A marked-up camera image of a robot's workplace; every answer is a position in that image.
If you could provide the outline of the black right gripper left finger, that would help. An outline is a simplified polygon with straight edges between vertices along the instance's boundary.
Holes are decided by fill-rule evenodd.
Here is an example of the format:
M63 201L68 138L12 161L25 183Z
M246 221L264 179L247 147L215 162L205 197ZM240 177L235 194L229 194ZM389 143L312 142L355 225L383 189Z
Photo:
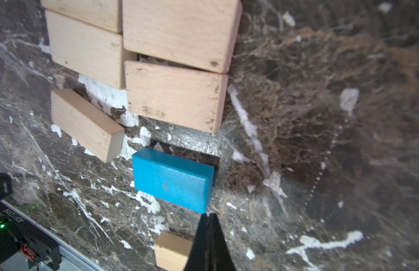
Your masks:
M208 215L202 214L184 271L209 271L211 269L209 228Z

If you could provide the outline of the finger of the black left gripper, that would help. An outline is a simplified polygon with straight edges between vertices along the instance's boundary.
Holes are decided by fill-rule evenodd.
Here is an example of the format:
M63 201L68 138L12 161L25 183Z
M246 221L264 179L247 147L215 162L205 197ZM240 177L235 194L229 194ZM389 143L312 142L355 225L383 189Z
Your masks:
M12 178L7 173L0 173L0 201L12 194Z

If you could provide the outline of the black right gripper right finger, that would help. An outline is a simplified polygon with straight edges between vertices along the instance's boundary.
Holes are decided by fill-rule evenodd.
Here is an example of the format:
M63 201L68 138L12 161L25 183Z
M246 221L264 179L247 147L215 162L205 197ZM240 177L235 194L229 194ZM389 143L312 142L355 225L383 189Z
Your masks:
M209 270L236 270L219 219L215 213L209 215Z

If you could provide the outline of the small teal rectangular block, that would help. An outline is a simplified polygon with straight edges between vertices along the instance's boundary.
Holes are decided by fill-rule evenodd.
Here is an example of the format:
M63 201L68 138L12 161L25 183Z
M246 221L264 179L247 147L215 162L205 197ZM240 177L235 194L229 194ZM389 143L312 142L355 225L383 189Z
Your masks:
M148 148L132 155L132 166L136 190L197 213L207 212L213 166Z

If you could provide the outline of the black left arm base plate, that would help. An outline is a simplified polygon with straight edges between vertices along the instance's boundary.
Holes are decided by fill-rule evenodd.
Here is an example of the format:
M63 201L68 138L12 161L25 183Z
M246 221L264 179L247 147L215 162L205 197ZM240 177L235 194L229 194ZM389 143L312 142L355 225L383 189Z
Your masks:
M16 254L26 259L30 271L42 266L57 271L62 263L56 240L0 202L0 265Z

